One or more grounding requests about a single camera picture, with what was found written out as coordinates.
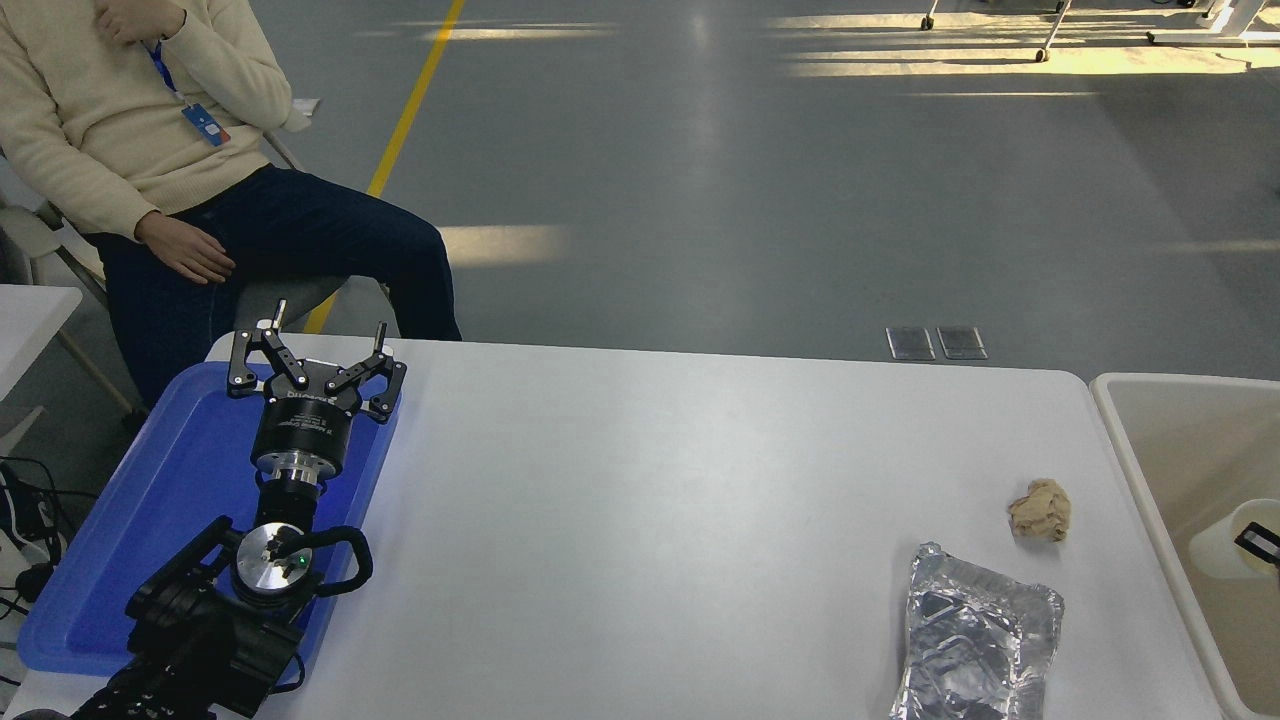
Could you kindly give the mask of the person's right hand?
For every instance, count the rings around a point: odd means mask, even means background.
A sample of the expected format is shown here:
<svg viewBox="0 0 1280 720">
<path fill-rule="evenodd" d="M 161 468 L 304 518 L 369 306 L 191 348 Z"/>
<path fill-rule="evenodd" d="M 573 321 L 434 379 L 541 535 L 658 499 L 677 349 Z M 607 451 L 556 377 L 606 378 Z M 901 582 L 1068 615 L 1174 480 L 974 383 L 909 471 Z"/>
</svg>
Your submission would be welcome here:
<svg viewBox="0 0 1280 720">
<path fill-rule="evenodd" d="M 160 211 L 148 211 L 134 225 L 134 238 L 166 268 L 196 284 L 220 284 L 236 263 L 211 234 Z"/>
</svg>

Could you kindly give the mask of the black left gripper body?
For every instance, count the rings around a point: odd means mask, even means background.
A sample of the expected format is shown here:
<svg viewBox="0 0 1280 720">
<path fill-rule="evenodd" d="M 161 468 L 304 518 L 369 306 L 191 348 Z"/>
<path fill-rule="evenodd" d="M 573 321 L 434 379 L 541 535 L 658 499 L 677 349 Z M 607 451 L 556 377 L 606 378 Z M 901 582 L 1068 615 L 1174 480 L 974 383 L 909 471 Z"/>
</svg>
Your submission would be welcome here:
<svg viewBox="0 0 1280 720">
<path fill-rule="evenodd" d="M 326 384 L 340 368 L 315 360 L 303 361 L 305 388 L 293 387 L 291 378 L 276 373 L 264 388 L 264 413 L 250 457 L 266 462 L 271 456 L 291 452 L 311 454 L 325 462 L 343 462 L 349 447 L 355 410 L 361 398 L 352 388 L 329 395 Z"/>
</svg>

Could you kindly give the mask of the person's left hand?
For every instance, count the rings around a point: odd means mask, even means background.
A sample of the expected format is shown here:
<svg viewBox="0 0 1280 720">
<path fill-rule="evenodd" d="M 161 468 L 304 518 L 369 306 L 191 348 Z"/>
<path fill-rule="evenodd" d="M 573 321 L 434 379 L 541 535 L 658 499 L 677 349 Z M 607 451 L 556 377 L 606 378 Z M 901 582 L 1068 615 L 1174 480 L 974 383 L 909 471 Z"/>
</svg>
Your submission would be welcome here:
<svg viewBox="0 0 1280 720">
<path fill-rule="evenodd" d="M 174 1 L 95 1 L 95 26 L 116 46 L 155 44 L 172 38 L 184 24 L 187 10 Z"/>
</svg>

